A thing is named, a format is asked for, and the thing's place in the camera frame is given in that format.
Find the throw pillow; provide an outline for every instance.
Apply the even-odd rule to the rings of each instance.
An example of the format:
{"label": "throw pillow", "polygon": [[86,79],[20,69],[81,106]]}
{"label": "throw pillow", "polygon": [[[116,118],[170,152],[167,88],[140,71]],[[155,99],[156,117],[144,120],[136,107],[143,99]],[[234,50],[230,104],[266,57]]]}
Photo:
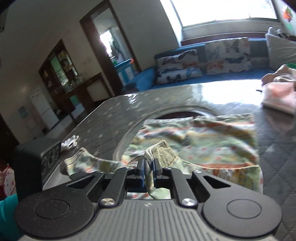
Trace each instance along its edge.
{"label": "throw pillow", "polygon": [[205,43],[207,73],[221,74],[250,70],[248,38],[221,39]]}
{"label": "throw pillow", "polygon": [[272,34],[265,34],[269,67],[277,70],[283,64],[296,64],[296,42]]}
{"label": "throw pillow", "polygon": [[156,60],[156,84],[163,85],[202,76],[199,64],[197,50],[195,49],[174,56],[159,58]]}

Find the sofa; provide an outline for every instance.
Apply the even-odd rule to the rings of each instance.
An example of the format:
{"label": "sofa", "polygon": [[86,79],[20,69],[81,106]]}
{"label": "sofa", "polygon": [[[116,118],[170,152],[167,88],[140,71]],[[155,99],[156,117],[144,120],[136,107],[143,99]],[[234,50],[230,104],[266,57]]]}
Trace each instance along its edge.
{"label": "sofa", "polygon": [[187,50],[196,49],[200,62],[200,69],[203,76],[186,79],[179,82],[156,85],[156,67],[150,67],[143,70],[135,76],[130,82],[125,84],[122,93],[132,93],[137,91],[146,91],[149,89],[163,88],[169,86],[206,83],[220,80],[240,80],[240,79],[260,79],[267,73],[273,73],[274,70],[269,68],[268,50],[265,38],[249,39],[250,42],[250,61],[252,68],[249,71],[232,72],[222,74],[207,74],[206,65],[207,58],[205,53],[205,43],[184,46],[171,51],[159,53],[155,55],[155,60],[161,57],[173,56],[185,52]]}

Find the blue and white pillow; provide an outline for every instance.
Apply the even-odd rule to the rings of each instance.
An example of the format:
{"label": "blue and white pillow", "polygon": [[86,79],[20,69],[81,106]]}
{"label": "blue and white pillow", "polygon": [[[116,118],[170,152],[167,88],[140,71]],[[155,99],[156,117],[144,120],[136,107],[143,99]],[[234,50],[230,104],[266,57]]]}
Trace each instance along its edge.
{"label": "blue and white pillow", "polygon": [[183,53],[158,58],[156,60],[156,84],[163,85],[202,76],[199,69],[197,50],[192,49]]}
{"label": "blue and white pillow", "polygon": [[247,37],[207,42],[205,53],[208,74],[248,71],[252,67]]}

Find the screw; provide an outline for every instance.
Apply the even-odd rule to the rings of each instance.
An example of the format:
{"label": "screw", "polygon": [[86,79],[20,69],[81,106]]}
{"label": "screw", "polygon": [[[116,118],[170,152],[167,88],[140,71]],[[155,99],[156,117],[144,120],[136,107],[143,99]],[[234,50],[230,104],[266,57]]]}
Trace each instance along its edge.
{"label": "screw", "polygon": [[184,206],[191,207],[191,206],[196,205],[197,201],[192,198],[184,198],[181,200],[181,204],[183,204]]}
{"label": "screw", "polygon": [[115,204],[115,200],[113,198],[106,197],[101,200],[101,204],[104,206],[112,206]]}

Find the gray tablecloth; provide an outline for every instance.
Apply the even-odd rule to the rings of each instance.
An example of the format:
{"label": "gray tablecloth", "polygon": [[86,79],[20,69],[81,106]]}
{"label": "gray tablecloth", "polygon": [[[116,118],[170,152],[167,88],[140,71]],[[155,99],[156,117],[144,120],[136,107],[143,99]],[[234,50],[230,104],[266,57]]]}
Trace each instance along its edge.
{"label": "gray tablecloth", "polygon": [[160,88],[117,96],[105,101],[69,135],[79,146],[111,160],[124,134],[155,110],[194,106],[216,115],[252,112],[258,134],[263,193],[283,210],[276,237],[296,240],[296,128],[288,114],[260,106],[260,80],[230,80]]}

